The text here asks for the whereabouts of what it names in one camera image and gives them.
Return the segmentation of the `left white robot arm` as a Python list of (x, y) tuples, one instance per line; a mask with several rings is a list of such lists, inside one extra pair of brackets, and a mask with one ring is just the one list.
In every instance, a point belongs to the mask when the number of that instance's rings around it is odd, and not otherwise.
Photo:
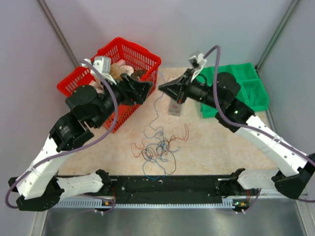
[(127, 74), (98, 93), (91, 85), (77, 87), (65, 102), (70, 111), (58, 119), (45, 144), (28, 170), (12, 177), (10, 191), (19, 193), (16, 200), (21, 211), (46, 211), (63, 199), (76, 195), (106, 195), (112, 180), (104, 170), (77, 177), (58, 177), (62, 164), (74, 153), (87, 146), (94, 137), (90, 128), (100, 128), (121, 104), (143, 104), (153, 83), (136, 81)]

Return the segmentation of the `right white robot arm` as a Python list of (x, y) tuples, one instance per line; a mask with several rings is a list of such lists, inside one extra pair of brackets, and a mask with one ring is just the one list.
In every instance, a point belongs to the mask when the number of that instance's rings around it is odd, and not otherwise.
[(276, 165), (275, 169), (238, 169), (230, 176), (230, 190), (237, 195), (248, 189), (272, 189), (299, 200), (315, 173), (315, 156), (298, 151), (266, 126), (257, 114), (236, 95), (241, 86), (228, 72), (221, 72), (211, 86), (192, 79), (193, 69), (158, 89), (178, 104), (187, 98), (215, 107), (215, 118), (231, 132), (247, 139)]

